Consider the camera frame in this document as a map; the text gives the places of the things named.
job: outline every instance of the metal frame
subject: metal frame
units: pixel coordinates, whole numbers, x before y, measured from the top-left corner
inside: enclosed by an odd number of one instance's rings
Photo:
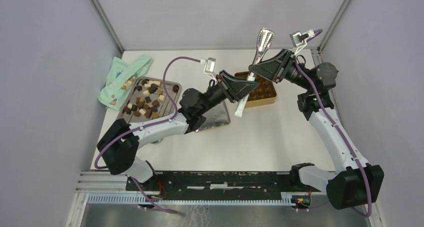
[[[340,8],[338,8],[337,13],[335,14],[334,19],[331,21],[330,26],[328,27],[327,32],[324,35],[324,38],[321,41],[321,44],[318,47],[319,51],[323,51],[323,49],[326,47],[329,39],[331,38],[331,36],[333,35],[337,25],[340,22],[340,19],[343,17],[343,15],[346,12],[346,9],[348,8],[349,4],[352,2],[352,0],[343,0],[343,2],[341,3]]]
[[[99,0],[90,0],[90,2],[93,5],[98,16],[100,17],[100,20],[103,23],[104,27],[106,28],[107,32],[109,33],[110,38],[112,39],[112,42],[115,45],[116,49],[122,55],[124,53],[125,49],[124,49],[121,41],[119,40],[117,33],[115,32],[114,28],[112,27],[111,22],[109,21],[108,17],[106,16],[106,13],[102,8],[102,5],[100,5]]]

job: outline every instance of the metal tray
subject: metal tray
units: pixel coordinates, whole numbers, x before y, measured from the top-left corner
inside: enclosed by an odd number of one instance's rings
[[[123,110],[124,107],[127,106],[129,103],[135,105],[136,104],[137,97],[140,97],[141,99],[144,99],[145,98],[145,96],[143,95],[143,91],[146,90],[146,87],[144,87],[144,85],[141,84],[142,80],[144,80],[144,79],[150,80],[150,81],[159,81],[160,82],[160,86],[156,90],[156,92],[155,93],[151,93],[149,95],[149,97],[151,99],[151,102],[150,103],[147,103],[147,105],[149,105],[150,107],[152,107],[152,102],[154,100],[158,100],[159,99],[158,91],[161,90],[161,91],[163,91],[163,95],[165,96],[165,100],[163,102],[162,101],[159,101],[159,107],[157,108],[157,113],[159,114],[160,117],[163,117],[163,116],[170,115],[170,114],[172,114],[174,112],[174,107],[173,107],[171,101],[169,100],[168,96],[165,94],[164,83],[163,83],[162,79],[149,78],[149,77],[140,77],[140,78],[138,78],[135,81],[134,86],[130,90],[131,93],[126,98],[125,105],[122,106],[122,108],[120,109],[120,112],[119,112],[119,114],[118,114],[118,116],[117,116],[116,119],[124,119],[127,123],[130,123],[130,122],[132,122],[132,123],[139,123],[139,122],[144,122],[144,121],[148,121],[148,120],[151,120],[152,119],[152,117],[147,118],[144,115],[141,115],[139,117],[134,116],[132,111],[131,111],[131,114],[127,114]],[[137,86],[139,86],[139,85],[142,86],[142,90],[141,91],[138,91],[136,89]],[[178,92],[176,92],[176,93],[173,92],[173,90],[172,90],[172,88],[173,88],[174,85],[178,85],[178,87],[179,87],[178,88]],[[167,81],[165,88],[167,89],[168,93],[171,95],[172,99],[175,102],[177,102],[178,101],[178,98],[180,97],[181,91],[183,90],[181,88],[181,84],[175,83],[175,82],[171,82],[171,81]]]

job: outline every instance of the purple-gray wall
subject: purple-gray wall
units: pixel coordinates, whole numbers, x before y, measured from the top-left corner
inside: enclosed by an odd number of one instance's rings
[[[0,226],[63,226],[118,52],[89,0],[0,0],[0,22]]]
[[[353,0],[323,51],[346,130],[384,170],[389,227],[424,223],[423,30],[423,0]]]

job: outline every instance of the dark chocolate piece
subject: dark chocolate piece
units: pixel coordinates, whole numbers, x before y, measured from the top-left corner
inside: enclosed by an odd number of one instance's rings
[[[144,114],[147,118],[150,118],[152,116],[152,111],[150,109],[146,110],[146,113]]]
[[[125,113],[127,113],[127,114],[131,114],[131,109],[130,109],[130,108],[128,108],[127,106],[125,106],[125,107],[123,108],[123,111],[124,111]]]
[[[178,87],[178,85],[176,84],[172,87],[172,92],[177,93],[179,89],[180,87]]]

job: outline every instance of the green cloth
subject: green cloth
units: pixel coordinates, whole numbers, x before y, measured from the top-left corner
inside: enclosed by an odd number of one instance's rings
[[[106,86],[97,95],[98,101],[118,111],[130,94],[136,79],[145,76],[152,63],[153,59],[147,55],[140,56],[130,64],[120,58],[113,58]]]

